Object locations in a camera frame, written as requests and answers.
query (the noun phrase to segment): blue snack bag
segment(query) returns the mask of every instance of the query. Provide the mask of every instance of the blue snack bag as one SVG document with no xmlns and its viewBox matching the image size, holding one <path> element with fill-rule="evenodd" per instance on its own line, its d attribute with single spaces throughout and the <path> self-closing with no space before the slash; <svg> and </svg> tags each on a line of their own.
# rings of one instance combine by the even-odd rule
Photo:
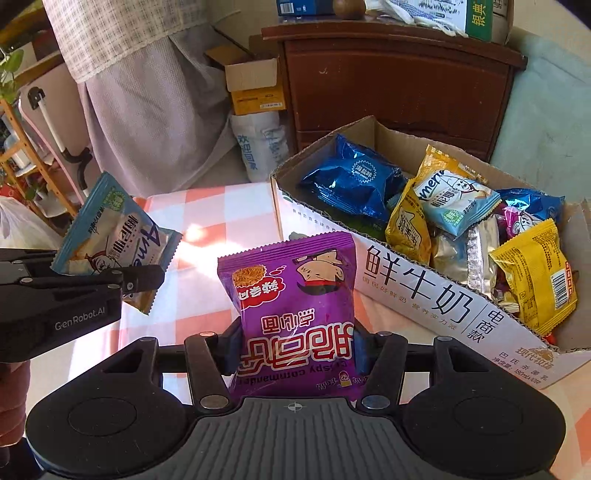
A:
<svg viewBox="0 0 591 480">
<path fill-rule="evenodd" d="M 338 134 L 335 155 L 309 172 L 300 186 L 323 202 L 351 215 L 365 215 L 383 227 L 390 220 L 386 203 L 404 189 L 402 170 L 371 148 Z"/>
<path fill-rule="evenodd" d="M 560 223 L 564 197 L 552 197 L 538 190 L 520 188 L 501 189 L 497 192 L 509 207 L 527 212 L 540 220 L 552 218 L 557 225 Z"/>
<path fill-rule="evenodd" d="M 107 268 L 160 265 L 168 268 L 182 234 L 160 228 L 104 172 L 74 219 L 51 269 L 65 275 L 98 275 Z M 148 313 L 156 291 L 125 301 Z"/>
</svg>

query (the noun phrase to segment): orange checkered cloth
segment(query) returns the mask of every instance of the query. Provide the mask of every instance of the orange checkered cloth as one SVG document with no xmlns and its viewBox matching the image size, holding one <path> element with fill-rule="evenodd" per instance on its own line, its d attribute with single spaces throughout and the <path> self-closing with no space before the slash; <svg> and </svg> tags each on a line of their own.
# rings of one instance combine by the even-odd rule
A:
<svg viewBox="0 0 591 480">
<path fill-rule="evenodd" d="M 205 330 L 223 332 L 238 313 L 217 278 L 217 258 L 280 241 L 267 183 L 175 192 L 139 203 L 157 225 L 182 232 L 183 241 L 150 315 L 124 304 L 120 321 L 78 339 L 70 378 L 143 336 L 172 345 Z M 371 331 L 390 330 L 412 343 L 433 343 L 431 331 L 358 292 L 355 314 Z M 407 374 L 401 401 L 427 387 L 428 374 Z M 186 375 L 165 375 L 164 388 L 191 403 Z M 562 409 L 567 423 L 553 473 L 560 480 L 591 479 L 591 362 L 543 393 Z"/>
</svg>

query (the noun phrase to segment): cardboard box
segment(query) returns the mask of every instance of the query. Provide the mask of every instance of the cardboard box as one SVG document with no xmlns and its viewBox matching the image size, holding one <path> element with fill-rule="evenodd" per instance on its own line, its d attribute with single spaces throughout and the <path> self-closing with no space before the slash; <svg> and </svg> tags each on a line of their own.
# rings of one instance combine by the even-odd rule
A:
<svg viewBox="0 0 591 480">
<path fill-rule="evenodd" d="M 224 67 L 236 115 L 286 109 L 276 57 L 258 59 L 234 44 L 212 48 L 206 55 Z"/>
<path fill-rule="evenodd" d="M 280 17 L 302 17 L 303 15 L 333 15 L 333 0 L 277 0 Z"/>
<path fill-rule="evenodd" d="M 463 150 L 388 130 L 374 117 L 342 127 L 293 156 L 271 177 L 280 232 L 315 235 L 348 231 L 340 212 L 299 188 L 301 178 L 334 152 L 334 137 L 371 147 L 408 173 L 415 174 L 428 143 L 474 168 L 495 188 L 529 187 Z M 535 388 L 544 388 L 591 359 L 591 215 L 586 202 L 565 208 L 561 248 L 579 272 L 577 310 L 554 330 L 559 347 L 549 346 L 519 320 L 488 298 L 420 266 L 353 231 L 357 248 L 355 287 L 438 335 L 457 338 Z"/>
<path fill-rule="evenodd" d="M 469 37 L 484 41 L 492 39 L 493 0 L 409 0 L 408 3 L 451 23 L 465 31 Z"/>
</svg>

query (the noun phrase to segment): purple snack bag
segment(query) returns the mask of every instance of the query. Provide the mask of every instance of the purple snack bag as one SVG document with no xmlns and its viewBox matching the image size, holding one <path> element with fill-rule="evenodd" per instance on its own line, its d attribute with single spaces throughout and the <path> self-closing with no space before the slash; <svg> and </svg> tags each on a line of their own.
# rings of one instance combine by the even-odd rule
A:
<svg viewBox="0 0 591 480">
<path fill-rule="evenodd" d="M 513 238 L 542 222 L 539 218 L 515 207 L 505 207 L 503 213 L 507 222 L 507 235 L 509 238 Z"/>
<path fill-rule="evenodd" d="M 357 399 L 366 377 L 353 360 L 356 267 L 346 232 L 218 259 L 217 274 L 242 316 L 234 397 Z"/>
</svg>

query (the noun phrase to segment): wooden nightstand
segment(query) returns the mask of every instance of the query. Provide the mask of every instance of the wooden nightstand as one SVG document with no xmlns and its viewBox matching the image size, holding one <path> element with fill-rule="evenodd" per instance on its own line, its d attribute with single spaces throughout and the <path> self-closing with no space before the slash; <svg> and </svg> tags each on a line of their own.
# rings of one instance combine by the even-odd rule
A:
<svg viewBox="0 0 591 480">
<path fill-rule="evenodd" d="M 262 35 L 280 43 L 297 150 L 375 115 L 488 162 L 515 72 L 527 65 L 508 47 L 371 17 L 286 20 Z"/>
</svg>

